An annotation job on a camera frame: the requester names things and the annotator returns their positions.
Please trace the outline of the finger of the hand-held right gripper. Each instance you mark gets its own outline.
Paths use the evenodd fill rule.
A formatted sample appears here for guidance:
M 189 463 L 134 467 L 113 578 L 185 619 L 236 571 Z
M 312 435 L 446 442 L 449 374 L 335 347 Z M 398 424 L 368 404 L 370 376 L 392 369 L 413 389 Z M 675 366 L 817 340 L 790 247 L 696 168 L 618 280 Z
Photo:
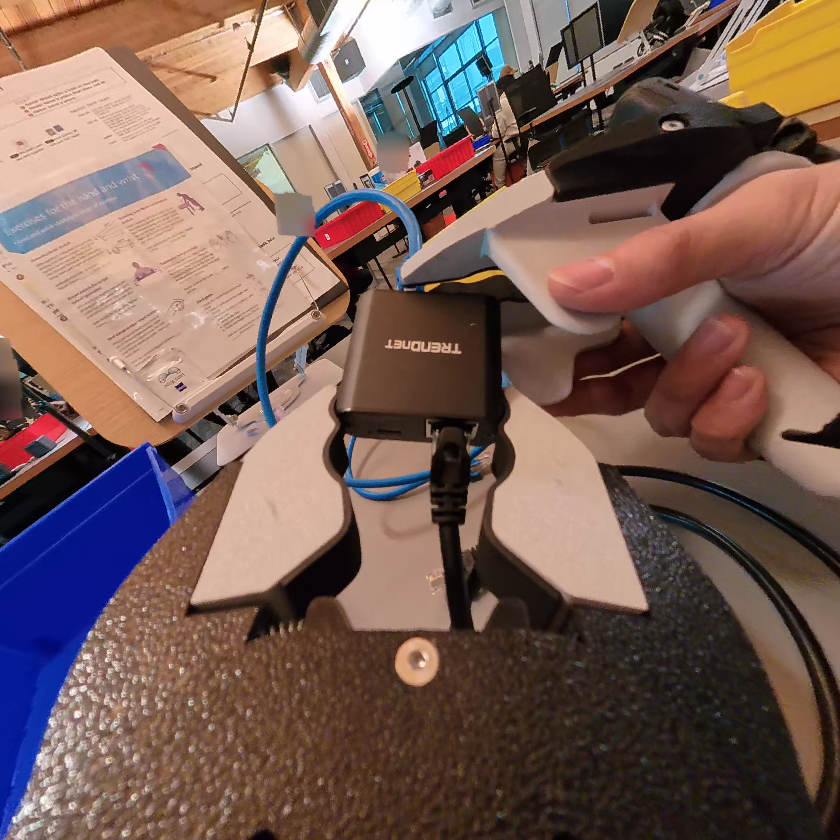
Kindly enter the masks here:
M 501 328 L 501 369 L 510 384 L 537 405 L 563 402 L 572 391 L 579 354 L 613 343 L 622 322 L 576 334 L 551 324 Z
M 546 172 L 527 176 L 493 193 L 439 234 L 429 239 L 402 265 L 402 286 L 416 289 L 467 277 L 493 263 L 484 252 L 486 234 L 496 226 L 553 200 L 554 188 Z

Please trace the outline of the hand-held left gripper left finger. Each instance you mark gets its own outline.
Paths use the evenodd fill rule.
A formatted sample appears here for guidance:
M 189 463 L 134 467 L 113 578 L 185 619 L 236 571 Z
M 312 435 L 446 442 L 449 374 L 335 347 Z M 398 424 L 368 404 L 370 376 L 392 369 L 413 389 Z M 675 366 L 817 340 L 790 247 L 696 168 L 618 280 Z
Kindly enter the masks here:
M 324 387 L 244 457 L 192 607 L 308 607 L 361 570 L 336 387 Z

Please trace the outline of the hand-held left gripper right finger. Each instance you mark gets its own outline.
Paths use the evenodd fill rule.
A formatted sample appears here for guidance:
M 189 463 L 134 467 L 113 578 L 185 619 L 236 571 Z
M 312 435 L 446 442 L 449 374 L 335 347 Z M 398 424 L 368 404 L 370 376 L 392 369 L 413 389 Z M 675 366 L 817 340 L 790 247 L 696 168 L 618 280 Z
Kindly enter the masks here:
M 629 615 L 648 599 L 590 450 L 518 391 L 505 391 L 479 532 L 479 580 L 538 631 L 575 607 Z

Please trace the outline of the black network splitter box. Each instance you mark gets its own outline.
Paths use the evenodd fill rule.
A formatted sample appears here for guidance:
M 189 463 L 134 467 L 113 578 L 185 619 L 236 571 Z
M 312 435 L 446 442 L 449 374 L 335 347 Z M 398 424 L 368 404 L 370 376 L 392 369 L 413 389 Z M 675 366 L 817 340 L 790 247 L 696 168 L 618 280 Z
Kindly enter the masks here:
M 359 300 L 334 401 L 343 433 L 422 443 L 459 427 L 492 444 L 507 414 L 501 311 L 487 296 L 370 290 Z

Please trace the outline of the person's right hand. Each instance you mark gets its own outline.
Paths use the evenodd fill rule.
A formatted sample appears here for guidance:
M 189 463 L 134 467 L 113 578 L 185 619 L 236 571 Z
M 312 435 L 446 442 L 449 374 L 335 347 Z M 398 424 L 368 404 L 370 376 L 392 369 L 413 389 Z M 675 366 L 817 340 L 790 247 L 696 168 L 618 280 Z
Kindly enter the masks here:
M 549 274 L 562 307 L 619 313 L 719 280 L 834 380 L 839 378 L 839 163 L 777 171 L 715 206 Z M 611 344 L 581 353 L 556 417 L 644 409 L 653 430 L 685 438 L 708 460 L 755 459 L 748 439 L 768 402 L 764 374 L 745 364 L 746 322 L 707 320 L 670 361 L 625 324 Z

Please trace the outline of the white stand base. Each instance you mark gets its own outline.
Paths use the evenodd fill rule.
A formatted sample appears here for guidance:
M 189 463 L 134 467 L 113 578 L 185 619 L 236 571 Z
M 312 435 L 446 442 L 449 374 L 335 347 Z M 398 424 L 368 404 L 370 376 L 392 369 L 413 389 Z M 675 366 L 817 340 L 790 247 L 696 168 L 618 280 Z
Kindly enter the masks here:
M 324 388 L 339 384 L 342 373 L 337 364 L 321 358 L 308 365 L 304 372 L 279 385 L 269 394 L 276 420 L 285 419 Z M 228 425 L 217 434 L 217 466 L 225 467 L 244 456 L 268 431 L 261 405 L 247 409 L 234 426 Z

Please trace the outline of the red storage bin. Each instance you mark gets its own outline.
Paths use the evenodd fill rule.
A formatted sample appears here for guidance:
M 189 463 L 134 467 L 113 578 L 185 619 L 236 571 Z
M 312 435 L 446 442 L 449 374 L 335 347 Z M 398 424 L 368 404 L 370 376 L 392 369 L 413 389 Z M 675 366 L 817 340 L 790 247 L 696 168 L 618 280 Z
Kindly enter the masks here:
M 352 238 L 384 215 L 384 207 L 377 203 L 357 203 L 317 227 L 314 237 L 322 249 L 328 250 Z
M 432 178 L 439 182 L 461 165 L 472 161 L 474 156 L 475 150 L 472 139 L 470 136 L 466 136 L 438 152 L 428 161 L 419 164 L 415 170 L 418 175 L 430 173 Z

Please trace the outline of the nested yellow bins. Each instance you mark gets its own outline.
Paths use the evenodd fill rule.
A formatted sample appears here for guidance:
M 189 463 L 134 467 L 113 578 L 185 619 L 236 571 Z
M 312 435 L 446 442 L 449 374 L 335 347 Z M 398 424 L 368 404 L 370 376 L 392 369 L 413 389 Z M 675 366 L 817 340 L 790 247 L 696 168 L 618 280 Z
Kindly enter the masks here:
M 734 108 L 766 103 L 785 117 L 839 100 L 839 2 L 784 2 L 727 48 Z

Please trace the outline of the black floor lamp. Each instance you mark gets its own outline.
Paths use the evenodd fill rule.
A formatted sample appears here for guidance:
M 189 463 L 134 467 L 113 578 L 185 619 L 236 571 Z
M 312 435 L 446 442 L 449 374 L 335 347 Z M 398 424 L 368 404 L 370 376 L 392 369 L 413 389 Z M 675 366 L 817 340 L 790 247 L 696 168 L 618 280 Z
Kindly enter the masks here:
M 415 111 L 413 102 L 411 100 L 411 95 L 408 90 L 411 84 L 413 83 L 414 78 L 414 75 L 409 74 L 408 76 L 401 79 L 392 87 L 391 94 L 397 97 L 398 101 L 402 105 L 403 110 L 407 109 L 406 121 L 411 127 L 411 131 L 413 131 L 413 136 L 419 140 L 421 136 L 422 126 L 417 117 L 417 113 Z

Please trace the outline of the black hanging loudspeaker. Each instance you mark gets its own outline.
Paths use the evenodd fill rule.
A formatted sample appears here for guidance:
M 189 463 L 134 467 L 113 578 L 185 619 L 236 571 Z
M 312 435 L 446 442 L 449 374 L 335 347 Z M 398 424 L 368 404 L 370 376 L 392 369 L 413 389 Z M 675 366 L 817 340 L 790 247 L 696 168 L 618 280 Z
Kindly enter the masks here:
M 365 69 L 364 58 L 355 38 L 348 38 L 332 55 L 332 62 L 342 83 L 357 78 Z

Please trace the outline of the blue storage bin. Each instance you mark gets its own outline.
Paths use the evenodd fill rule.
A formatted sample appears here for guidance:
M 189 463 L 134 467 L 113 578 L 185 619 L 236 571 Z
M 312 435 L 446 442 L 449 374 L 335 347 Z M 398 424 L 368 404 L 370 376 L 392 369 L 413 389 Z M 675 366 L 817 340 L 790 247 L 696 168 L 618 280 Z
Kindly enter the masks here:
M 3 835 L 82 643 L 192 499 L 183 478 L 143 444 L 2 547 Z

